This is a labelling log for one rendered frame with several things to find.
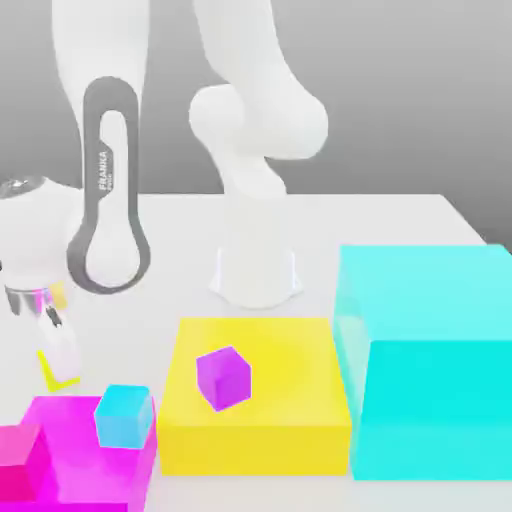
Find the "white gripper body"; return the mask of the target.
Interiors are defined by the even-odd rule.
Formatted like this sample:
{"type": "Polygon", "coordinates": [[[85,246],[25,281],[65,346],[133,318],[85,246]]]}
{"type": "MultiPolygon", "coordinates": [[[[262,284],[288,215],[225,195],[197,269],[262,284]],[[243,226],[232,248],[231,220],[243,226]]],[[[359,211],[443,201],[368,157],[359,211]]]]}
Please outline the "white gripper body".
{"type": "Polygon", "coordinates": [[[66,318],[55,325],[50,318],[37,322],[42,332],[41,349],[49,363],[54,378],[65,382],[78,378],[81,372],[81,357],[77,339],[66,318]]]}

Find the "small yellow cube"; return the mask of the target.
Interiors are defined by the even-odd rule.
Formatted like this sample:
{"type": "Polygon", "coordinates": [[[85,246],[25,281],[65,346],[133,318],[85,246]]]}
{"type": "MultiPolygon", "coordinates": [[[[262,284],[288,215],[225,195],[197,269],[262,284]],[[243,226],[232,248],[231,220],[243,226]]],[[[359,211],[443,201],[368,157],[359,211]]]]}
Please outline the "small yellow cube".
{"type": "Polygon", "coordinates": [[[67,389],[71,386],[74,386],[74,385],[77,385],[80,383],[79,377],[75,377],[75,378],[65,380],[65,381],[58,381],[54,377],[54,374],[50,368],[50,365],[49,365],[48,361],[46,360],[44,353],[41,350],[37,351],[37,357],[40,362],[42,374],[45,379],[47,389],[49,392],[54,393],[57,391],[61,391],[63,389],[67,389]]]}

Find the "small light blue cube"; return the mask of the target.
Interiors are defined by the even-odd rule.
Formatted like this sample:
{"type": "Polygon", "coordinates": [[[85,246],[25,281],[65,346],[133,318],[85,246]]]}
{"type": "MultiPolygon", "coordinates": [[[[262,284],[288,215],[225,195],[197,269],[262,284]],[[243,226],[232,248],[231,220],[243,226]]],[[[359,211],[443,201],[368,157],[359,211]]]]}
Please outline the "small light blue cube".
{"type": "Polygon", "coordinates": [[[95,411],[99,445],[103,448],[142,450],[154,419],[149,388],[109,385],[95,411]]]}

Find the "small pink cube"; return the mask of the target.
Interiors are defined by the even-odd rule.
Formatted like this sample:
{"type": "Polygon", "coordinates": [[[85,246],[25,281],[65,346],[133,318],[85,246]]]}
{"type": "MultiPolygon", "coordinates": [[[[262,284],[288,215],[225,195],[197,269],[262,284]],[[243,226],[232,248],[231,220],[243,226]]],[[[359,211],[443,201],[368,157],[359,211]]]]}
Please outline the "small pink cube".
{"type": "Polygon", "coordinates": [[[0,426],[0,504],[34,501],[52,468],[43,426],[0,426]]]}

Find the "small purple cube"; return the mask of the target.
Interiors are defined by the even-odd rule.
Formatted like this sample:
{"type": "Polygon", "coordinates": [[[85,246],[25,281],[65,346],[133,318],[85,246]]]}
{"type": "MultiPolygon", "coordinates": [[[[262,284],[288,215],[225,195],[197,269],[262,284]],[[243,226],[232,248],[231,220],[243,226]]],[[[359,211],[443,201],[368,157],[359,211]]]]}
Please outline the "small purple cube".
{"type": "Polygon", "coordinates": [[[216,412],[252,395],[251,365],[233,346],[197,357],[196,380],[202,396],[216,412]]]}

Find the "large magenta box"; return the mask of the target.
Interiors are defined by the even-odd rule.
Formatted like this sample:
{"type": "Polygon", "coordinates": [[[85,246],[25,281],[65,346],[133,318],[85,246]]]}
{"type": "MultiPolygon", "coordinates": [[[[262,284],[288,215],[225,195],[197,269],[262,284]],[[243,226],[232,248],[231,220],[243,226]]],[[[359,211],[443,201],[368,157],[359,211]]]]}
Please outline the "large magenta box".
{"type": "Polygon", "coordinates": [[[43,427],[52,467],[33,501],[0,512],[144,512],[157,451],[152,425],[141,450],[99,445],[98,396],[38,396],[21,422],[43,427]]]}

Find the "large yellow box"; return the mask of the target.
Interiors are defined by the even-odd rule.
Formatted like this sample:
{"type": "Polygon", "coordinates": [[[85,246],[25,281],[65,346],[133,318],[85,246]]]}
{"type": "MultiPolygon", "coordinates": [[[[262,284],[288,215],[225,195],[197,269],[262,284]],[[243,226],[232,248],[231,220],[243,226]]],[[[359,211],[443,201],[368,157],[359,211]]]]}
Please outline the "large yellow box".
{"type": "Polygon", "coordinates": [[[328,319],[182,319],[157,437],[166,476],[345,474],[351,419],[328,319]],[[251,367],[251,396],[215,411],[196,360],[227,346],[251,367]]]}

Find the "large cyan box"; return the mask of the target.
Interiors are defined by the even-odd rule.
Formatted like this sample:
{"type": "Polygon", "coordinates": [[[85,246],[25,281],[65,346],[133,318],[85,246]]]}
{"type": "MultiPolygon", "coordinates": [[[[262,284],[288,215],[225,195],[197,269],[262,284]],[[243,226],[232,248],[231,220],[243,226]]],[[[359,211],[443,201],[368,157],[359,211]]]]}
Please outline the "large cyan box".
{"type": "Polygon", "coordinates": [[[344,245],[332,326],[355,479],[512,481],[512,253],[344,245]]]}

